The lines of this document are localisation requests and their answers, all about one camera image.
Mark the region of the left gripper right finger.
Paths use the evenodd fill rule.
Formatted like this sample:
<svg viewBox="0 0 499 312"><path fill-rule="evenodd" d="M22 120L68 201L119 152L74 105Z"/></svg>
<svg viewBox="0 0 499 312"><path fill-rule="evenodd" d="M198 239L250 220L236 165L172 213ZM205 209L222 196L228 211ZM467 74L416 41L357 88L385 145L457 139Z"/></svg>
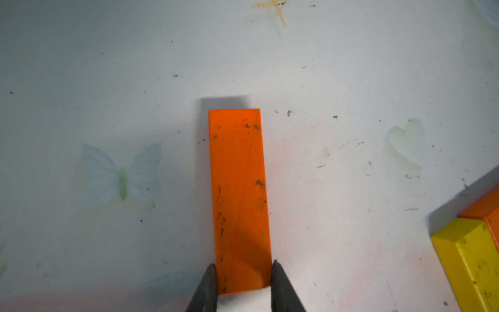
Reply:
<svg viewBox="0 0 499 312"><path fill-rule="evenodd" d="M283 266L275 260L271 275L272 312L306 312Z"/></svg>

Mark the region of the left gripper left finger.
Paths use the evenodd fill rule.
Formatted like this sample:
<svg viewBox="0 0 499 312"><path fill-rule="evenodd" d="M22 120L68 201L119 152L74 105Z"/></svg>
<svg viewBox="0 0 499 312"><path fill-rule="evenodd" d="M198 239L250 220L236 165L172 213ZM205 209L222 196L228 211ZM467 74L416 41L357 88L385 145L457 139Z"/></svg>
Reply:
<svg viewBox="0 0 499 312"><path fill-rule="evenodd" d="M217 312L218 276L216 265L210 264L189 302L186 312Z"/></svg>

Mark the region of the orange block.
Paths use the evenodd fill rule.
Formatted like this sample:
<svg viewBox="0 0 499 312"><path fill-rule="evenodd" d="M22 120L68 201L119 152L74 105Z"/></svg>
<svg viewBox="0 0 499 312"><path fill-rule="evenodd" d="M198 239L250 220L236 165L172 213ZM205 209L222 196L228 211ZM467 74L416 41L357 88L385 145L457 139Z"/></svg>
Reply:
<svg viewBox="0 0 499 312"><path fill-rule="evenodd" d="M219 295L270 285L272 249L259 109L209 111Z"/></svg>
<svg viewBox="0 0 499 312"><path fill-rule="evenodd" d="M460 218L477 219L484 221L489 229L492 239L498 249L499 234L499 189L495 187L485 196L474 202L459 214Z"/></svg>

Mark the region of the yellow block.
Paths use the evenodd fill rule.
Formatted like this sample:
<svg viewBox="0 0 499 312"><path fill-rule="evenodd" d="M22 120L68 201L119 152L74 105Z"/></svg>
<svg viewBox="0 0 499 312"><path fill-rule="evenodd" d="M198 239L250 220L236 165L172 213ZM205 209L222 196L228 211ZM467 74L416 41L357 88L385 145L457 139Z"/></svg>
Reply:
<svg viewBox="0 0 499 312"><path fill-rule="evenodd" d="M461 311L498 311L498 251L486 223L457 218L431 241Z"/></svg>

